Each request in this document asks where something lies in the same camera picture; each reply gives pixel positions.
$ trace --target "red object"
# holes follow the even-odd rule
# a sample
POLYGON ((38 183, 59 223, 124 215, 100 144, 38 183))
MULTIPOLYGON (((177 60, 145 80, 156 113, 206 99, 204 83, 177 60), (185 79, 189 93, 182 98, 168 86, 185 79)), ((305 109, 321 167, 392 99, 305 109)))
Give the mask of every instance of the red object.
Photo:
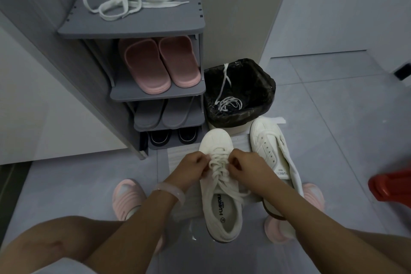
POLYGON ((411 208, 411 168, 373 176, 368 188, 380 202, 397 202, 411 208))

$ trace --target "plastic bag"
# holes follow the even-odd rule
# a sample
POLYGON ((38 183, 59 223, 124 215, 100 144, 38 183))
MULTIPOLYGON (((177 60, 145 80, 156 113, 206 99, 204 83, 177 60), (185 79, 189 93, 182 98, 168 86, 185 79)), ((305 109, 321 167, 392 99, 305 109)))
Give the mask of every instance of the plastic bag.
POLYGON ((246 124, 266 113, 274 101, 275 81, 252 59, 242 58, 229 63, 223 93, 219 100, 227 96, 238 98, 243 103, 241 110, 232 108, 228 112, 219 111, 214 105, 224 80, 224 65, 204 70, 206 91, 204 108, 208 121, 216 128, 231 128, 246 124))

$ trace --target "person's left hand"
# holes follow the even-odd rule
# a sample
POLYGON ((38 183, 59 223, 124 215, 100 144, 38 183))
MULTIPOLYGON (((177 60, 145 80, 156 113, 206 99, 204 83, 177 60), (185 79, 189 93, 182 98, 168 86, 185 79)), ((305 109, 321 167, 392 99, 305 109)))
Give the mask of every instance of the person's left hand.
POLYGON ((202 152, 187 154, 164 182, 178 187, 185 193, 201 178, 203 172, 208 170, 209 161, 209 156, 202 152))

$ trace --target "bracelet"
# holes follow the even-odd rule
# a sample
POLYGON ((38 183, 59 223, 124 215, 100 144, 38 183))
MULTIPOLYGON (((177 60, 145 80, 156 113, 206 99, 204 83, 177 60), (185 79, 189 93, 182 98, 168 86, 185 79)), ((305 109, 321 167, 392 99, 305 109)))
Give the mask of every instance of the bracelet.
POLYGON ((183 191, 178 187, 167 182, 161 182, 154 187, 154 190, 168 192, 178 199, 178 201, 180 202, 180 208, 184 205, 185 195, 183 191))

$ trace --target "gray shelf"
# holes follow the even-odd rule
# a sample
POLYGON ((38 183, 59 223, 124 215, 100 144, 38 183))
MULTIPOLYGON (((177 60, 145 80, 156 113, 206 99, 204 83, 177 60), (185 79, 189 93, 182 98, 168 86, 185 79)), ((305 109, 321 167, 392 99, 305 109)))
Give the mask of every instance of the gray shelf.
MULTIPOLYGON (((194 143, 200 143, 203 140, 204 135, 207 133, 206 129, 204 126, 200 126, 198 128, 198 137, 197 140, 194 143)), ((177 147, 177 146, 182 146, 185 144, 182 144, 180 140, 178 139, 178 133, 177 129, 173 130, 173 133, 171 134, 170 141, 165 145, 161 147, 154 146, 151 141, 150 141, 150 135, 148 135, 148 147, 151 149, 168 149, 169 147, 177 147)))
MULTIPOLYGON (((190 39, 193 43, 193 51, 196 56, 197 62, 200 63, 200 44, 195 35, 190 35, 190 39)), ((115 80, 115 86, 111 88, 110 98, 117 102, 130 102, 130 101, 142 101, 142 100, 156 100, 156 99, 170 99, 179 98, 182 96, 201 95, 206 91, 206 84, 204 82, 204 70, 201 69, 201 81, 191 88, 180 88, 171 82, 171 87, 166 92, 161 94, 147 94, 136 84, 135 80, 131 76, 129 70, 124 65, 120 58, 120 55, 113 55, 113 63, 117 67, 117 75, 115 80)))
MULTIPOLYGON (((204 116, 204 112, 201 109, 201 97, 197 96, 194 98, 193 103, 190 107, 190 111, 188 113, 188 117, 184 125, 182 125, 180 128, 185 128, 185 127, 195 127, 195 126, 200 126, 205 122, 206 118, 204 116)), ((168 129, 166 126, 163 125, 162 120, 160 120, 159 124, 155 126, 153 129, 150 130, 143 130, 134 125, 134 128, 137 131, 155 131, 155 130, 166 130, 168 129)))
MULTIPOLYGON (((92 8, 106 0, 89 0, 92 8)), ((76 0, 58 33, 68 39, 139 38, 202 33, 205 22, 201 0, 171 8, 143 8, 116 21, 105 21, 98 13, 89 12, 83 0, 76 0)), ((111 12, 121 12, 122 8, 111 12)))

